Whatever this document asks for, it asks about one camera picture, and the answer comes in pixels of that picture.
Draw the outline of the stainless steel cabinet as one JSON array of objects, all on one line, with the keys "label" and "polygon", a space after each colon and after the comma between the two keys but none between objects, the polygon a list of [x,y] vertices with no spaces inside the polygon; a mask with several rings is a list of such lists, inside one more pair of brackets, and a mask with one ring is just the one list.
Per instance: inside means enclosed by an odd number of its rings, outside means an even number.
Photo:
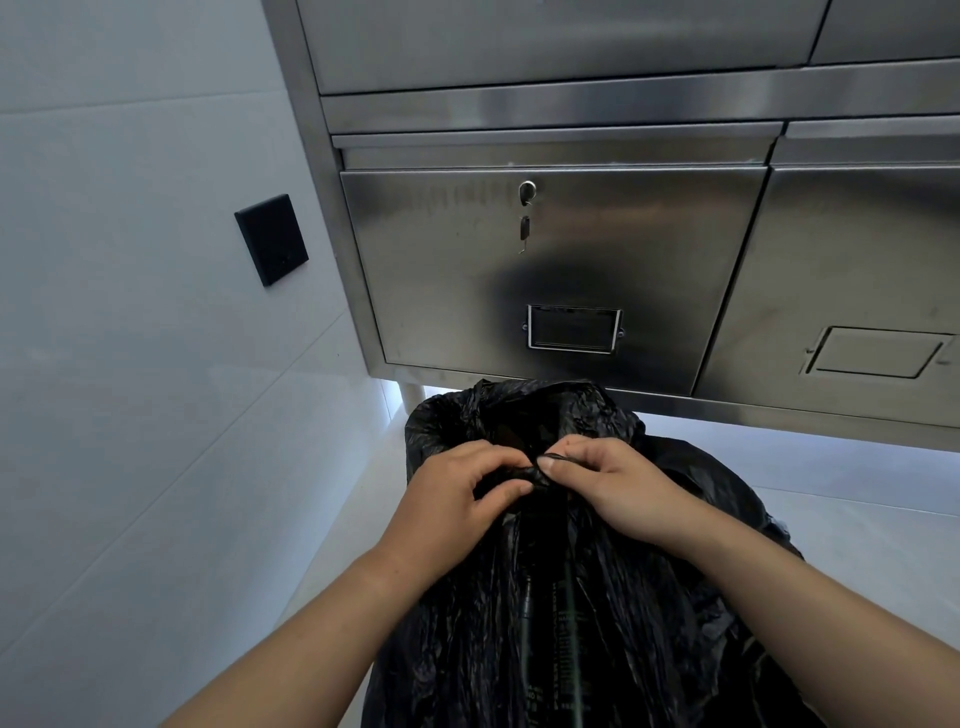
[{"label": "stainless steel cabinet", "polygon": [[960,452],[960,0],[261,0],[375,377]]}]

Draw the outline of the steel drawer with lock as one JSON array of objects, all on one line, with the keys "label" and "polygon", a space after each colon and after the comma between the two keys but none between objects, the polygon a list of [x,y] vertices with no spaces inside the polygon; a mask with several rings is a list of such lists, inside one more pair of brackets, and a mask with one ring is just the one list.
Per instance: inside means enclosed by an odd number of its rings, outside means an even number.
[{"label": "steel drawer with lock", "polygon": [[[692,395],[762,166],[342,173],[385,361]],[[521,206],[519,185],[536,184]],[[623,310],[611,355],[534,350],[529,305]]]}]

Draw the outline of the black plastic garbage bag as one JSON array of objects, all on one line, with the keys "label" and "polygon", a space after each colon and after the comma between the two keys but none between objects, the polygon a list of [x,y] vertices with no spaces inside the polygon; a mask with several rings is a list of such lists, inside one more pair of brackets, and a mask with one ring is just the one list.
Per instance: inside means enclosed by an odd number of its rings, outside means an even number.
[{"label": "black plastic garbage bag", "polygon": [[[532,464],[568,434],[614,438],[682,489],[800,555],[732,470],[649,435],[593,383],[488,382],[426,399],[404,430],[407,477],[466,442]],[[534,486],[420,598],[371,667],[362,728],[826,728],[720,591],[631,540],[534,465]]]}]

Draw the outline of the metal label holder frame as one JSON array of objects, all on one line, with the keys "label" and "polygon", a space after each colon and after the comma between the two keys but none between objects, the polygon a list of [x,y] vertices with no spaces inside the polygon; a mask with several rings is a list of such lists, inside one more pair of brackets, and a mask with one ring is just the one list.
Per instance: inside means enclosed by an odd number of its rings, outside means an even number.
[{"label": "metal label holder frame", "polygon": [[529,304],[522,329],[530,350],[610,356],[622,318],[619,308]]},{"label": "metal label holder frame", "polygon": [[948,364],[958,335],[829,325],[805,351],[801,376],[916,382],[932,365]]}]

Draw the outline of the person's left hand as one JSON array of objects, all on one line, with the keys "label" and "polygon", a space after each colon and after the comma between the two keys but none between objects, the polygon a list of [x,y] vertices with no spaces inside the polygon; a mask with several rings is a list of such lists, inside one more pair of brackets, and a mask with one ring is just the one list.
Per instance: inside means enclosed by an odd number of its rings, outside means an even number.
[{"label": "person's left hand", "polygon": [[487,441],[428,457],[373,552],[389,574],[426,588],[461,563],[494,524],[473,521],[474,502],[484,497],[474,493],[480,482],[504,468],[531,467],[521,451]]}]

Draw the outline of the person's left forearm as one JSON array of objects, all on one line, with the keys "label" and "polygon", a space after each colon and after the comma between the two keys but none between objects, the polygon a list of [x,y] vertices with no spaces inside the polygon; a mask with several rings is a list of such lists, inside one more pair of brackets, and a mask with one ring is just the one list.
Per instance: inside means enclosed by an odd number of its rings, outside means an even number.
[{"label": "person's left forearm", "polygon": [[422,564],[371,549],[161,728],[337,728],[428,576]]}]

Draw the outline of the person's right forearm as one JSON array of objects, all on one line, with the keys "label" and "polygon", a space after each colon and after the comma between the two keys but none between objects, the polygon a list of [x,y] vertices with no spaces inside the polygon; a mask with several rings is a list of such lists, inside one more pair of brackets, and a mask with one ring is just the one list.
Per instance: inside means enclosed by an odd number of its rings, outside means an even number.
[{"label": "person's right forearm", "polygon": [[718,509],[676,551],[720,587],[832,728],[960,728],[960,651]]}]

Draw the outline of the black wall switch plate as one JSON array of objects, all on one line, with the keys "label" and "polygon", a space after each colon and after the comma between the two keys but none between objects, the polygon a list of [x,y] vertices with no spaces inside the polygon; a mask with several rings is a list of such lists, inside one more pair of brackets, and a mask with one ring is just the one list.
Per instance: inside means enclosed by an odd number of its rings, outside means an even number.
[{"label": "black wall switch plate", "polygon": [[309,261],[288,194],[236,211],[234,218],[263,287],[273,286]]}]

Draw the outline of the person's right hand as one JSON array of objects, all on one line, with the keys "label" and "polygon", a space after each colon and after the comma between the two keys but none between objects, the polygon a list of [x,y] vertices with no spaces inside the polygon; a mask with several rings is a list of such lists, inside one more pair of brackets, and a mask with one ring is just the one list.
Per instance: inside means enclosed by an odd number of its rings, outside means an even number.
[{"label": "person's right hand", "polygon": [[545,455],[593,470],[593,491],[575,491],[618,532],[678,555],[715,528],[719,512],[677,485],[628,443],[569,435]]}]

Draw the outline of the steel drawer without lock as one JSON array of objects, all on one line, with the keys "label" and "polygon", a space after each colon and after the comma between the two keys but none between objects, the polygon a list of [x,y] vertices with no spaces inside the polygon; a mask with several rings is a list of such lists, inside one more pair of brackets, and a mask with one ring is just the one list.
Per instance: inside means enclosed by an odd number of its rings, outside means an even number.
[{"label": "steel drawer without lock", "polygon": [[[828,326],[958,338],[916,381],[800,375]],[[960,164],[775,165],[694,394],[960,428]]]}]

